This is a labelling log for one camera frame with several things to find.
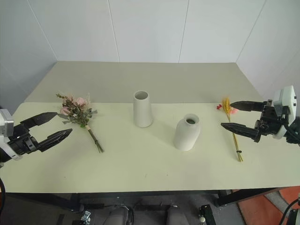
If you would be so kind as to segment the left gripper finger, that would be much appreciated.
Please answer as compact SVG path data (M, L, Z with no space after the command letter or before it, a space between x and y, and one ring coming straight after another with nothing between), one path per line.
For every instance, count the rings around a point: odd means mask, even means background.
M21 121L20 123L24 125L25 128L30 129L35 126L40 126L44 123L49 122L53 119L56 115L56 112L44 112L33 117L30 117L26 120Z
M44 152L49 148L52 148L53 146L59 144L64 139L66 139L72 131L73 131L72 128L65 129L48 136L45 140L43 140L38 144L37 150Z

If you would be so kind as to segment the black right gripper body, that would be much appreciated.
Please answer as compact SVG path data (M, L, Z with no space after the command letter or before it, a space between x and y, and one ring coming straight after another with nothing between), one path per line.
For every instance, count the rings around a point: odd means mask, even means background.
M254 142L259 142L262 135L273 135L273 138L281 139L287 132L285 125L289 123L289 107L283 106L281 114L278 116L275 107L271 105L272 100L269 99L262 104L260 119L255 123L257 133Z

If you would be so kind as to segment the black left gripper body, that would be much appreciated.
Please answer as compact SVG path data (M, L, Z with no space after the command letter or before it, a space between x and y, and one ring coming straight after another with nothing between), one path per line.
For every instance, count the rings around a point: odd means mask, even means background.
M9 137L9 146L18 154L30 154L38 150L38 142L31 136L30 128L36 126L35 123L20 123L14 126L13 135Z

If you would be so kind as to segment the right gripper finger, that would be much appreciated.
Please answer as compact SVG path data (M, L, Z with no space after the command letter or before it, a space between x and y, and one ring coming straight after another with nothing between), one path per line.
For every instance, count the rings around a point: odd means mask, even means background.
M221 123L221 126L234 134L249 137L252 140L256 140L258 130L238 123Z
M255 101L238 101L230 103L232 108L238 109L240 111L256 111L261 112L264 108L264 102L255 102Z

